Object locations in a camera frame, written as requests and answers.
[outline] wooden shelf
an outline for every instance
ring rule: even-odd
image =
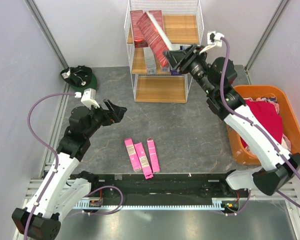
[[[164,32],[172,44],[200,44],[196,15],[163,15]],[[128,44],[133,44],[131,28]]]
[[[162,72],[160,68],[160,64],[155,59],[156,65],[156,74],[170,75],[170,72]],[[134,56],[133,56],[133,64],[132,64],[132,74],[147,74],[147,67],[145,61],[145,53],[143,48],[135,48]]]
[[[186,103],[185,79],[182,76],[140,76],[136,102]]]

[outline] pink product box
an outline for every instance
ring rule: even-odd
[[[125,139],[124,144],[125,144],[126,150],[128,152],[128,155],[130,157],[130,161],[131,161],[133,170],[135,172],[141,170],[141,164],[140,164],[134,143],[132,142],[132,139],[131,138]]]
[[[145,179],[152,178],[153,177],[152,170],[149,165],[149,162],[148,162],[148,159],[147,159],[147,156],[145,153],[145,149],[142,146],[142,143],[139,142],[139,143],[135,144],[134,147],[135,147],[136,154],[139,157]]]
[[[148,144],[152,171],[153,171],[153,173],[159,173],[160,167],[159,167],[155,142],[152,138],[148,138],[148,140],[146,142]]]

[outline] white wall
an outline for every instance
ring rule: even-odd
[[[250,75],[253,84],[285,91],[300,126],[300,0],[289,3]],[[300,199],[300,182],[294,182]]]
[[[124,23],[128,0],[35,0],[70,66],[128,66]],[[205,32],[222,32],[231,59],[245,65],[280,0],[200,0]],[[223,56],[213,50],[209,61]]]
[[[69,66],[128,66],[128,0],[35,0]]]
[[[234,64],[246,65],[262,33],[266,29],[280,0],[200,0],[204,34],[208,31],[224,34],[230,43],[230,58]],[[224,56],[225,46],[208,52],[208,62]]]
[[[62,91],[61,65],[23,0],[0,0],[0,240],[12,239],[11,215],[22,207],[30,178],[38,178],[45,148],[27,128],[39,98]],[[34,130],[45,141],[58,98],[33,112]]]

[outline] white cable clip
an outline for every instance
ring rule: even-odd
[[[76,91],[74,94],[75,94],[75,96],[74,96],[74,97],[75,97],[76,99],[80,99],[80,98],[82,98],[82,93],[81,93],[81,92],[79,92],[79,91]]]
[[[220,32],[216,31],[209,31],[206,35],[207,37],[207,46],[200,51],[200,54],[208,51],[209,49],[212,49],[214,47],[221,48],[222,47],[222,40],[221,38],[224,37]]]

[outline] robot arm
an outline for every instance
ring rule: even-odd
[[[125,107],[116,106],[108,99],[104,100],[108,109],[103,109],[95,101],[95,95],[94,89],[85,90],[81,98],[84,106],[72,110],[69,126],[57,147],[59,158],[57,170],[51,167],[26,207],[14,210],[12,219],[20,233],[24,234],[28,217],[35,207],[27,233],[28,237],[36,240],[55,239],[59,233],[61,222],[69,211],[84,196],[89,194],[92,188],[96,187],[94,184],[98,183],[98,176],[83,171],[72,186],[62,193],[67,179],[81,162],[90,146],[89,138],[101,126],[119,123],[127,111]],[[46,188],[45,186],[53,173],[54,176]],[[37,202],[38,196],[42,193],[41,201]]]
[[[218,57],[212,64],[206,63],[206,50],[211,47],[220,47],[221,37],[223,35],[220,33],[210,32],[208,33],[210,47],[193,44],[185,50],[166,51],[163,54],[168,59],[172,69],[181,74],[191,74],[206,93],[206,102],[211,111],[233,128],[260,160],[261,167],[232,172],[226,179],[230,188],[233,190],[258,188],[264,194],[271,196],[294,176],[293,171],[287,166],[282,156],[298,170],[300,154],[291,154],[276,142],[253,115],[245,100],[231,86],[237,73],[233,62],[230,60],[227,62],[223,86],[226,103],[235,113],[249,118],[252,123],[232,114],[224,106],[220,83],[225,58]],[[279,153],[259,128],[277,145]]]

